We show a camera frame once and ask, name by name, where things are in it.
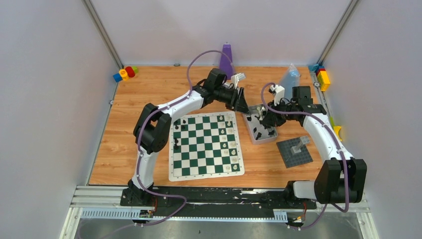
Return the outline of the metal tin box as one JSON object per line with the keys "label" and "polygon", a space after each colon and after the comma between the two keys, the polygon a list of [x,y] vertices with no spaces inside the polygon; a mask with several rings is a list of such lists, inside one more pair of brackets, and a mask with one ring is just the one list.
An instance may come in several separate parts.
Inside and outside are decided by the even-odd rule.
{"label": "metal tin box", "polygon": [[278,133],[272,126],[264,126],[261,121],[266,113],[263,104],[249,107],[250,115],[243,115],[253,145],[270,143],[277,139]]}

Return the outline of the grey lego baseplate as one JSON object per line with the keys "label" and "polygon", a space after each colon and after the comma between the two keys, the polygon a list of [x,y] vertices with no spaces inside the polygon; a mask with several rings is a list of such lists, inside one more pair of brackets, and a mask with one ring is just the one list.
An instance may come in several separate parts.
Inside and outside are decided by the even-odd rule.
{"label": "grey lego baseplate", "polygon": [[286,168],[313,162],[307,149],[307,144],[309,143],[310,139],[308,136],[301,136],[276,143]]}

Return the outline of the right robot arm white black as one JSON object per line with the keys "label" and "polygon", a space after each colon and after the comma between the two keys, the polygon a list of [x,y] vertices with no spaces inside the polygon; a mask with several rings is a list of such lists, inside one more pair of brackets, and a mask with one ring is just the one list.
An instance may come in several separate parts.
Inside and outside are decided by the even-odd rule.
{"label": "right robot arm white black", "polygon": [[330,125],[323,105],[315,104],[309,86],[293,87],[293,97],[285,102],[284,88],[275,83],[265,87],[274,99],[264,103],[266,109],[262,125],[278,127],[288,120],[295,120],[308,132],[313,140],[323,165],[314,181],[289,181],[288,191],[284,194],[287,206],[296,208],[304,199],[315,200],[321,204],[359,203],[363,197],[367,164],[355,158],[341,143]]}

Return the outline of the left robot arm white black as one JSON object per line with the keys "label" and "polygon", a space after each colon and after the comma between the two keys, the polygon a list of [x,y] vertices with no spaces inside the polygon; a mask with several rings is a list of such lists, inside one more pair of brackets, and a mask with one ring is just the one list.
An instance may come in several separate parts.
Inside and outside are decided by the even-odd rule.
{"label": "left robot arm white black", "polygon": [[218,101],[228,110],[249,115],[244,88],[236,83],[227,85],[224,71],[213,68],[209,75],[190,85],[182,96],[161,105],[148,103],[143,108],[133,134],[138,156],[134,176],[128,183],[128,197],[141,206],[152,201],[153,173],[159,152],[167,144],[170,128],[175,120]]}

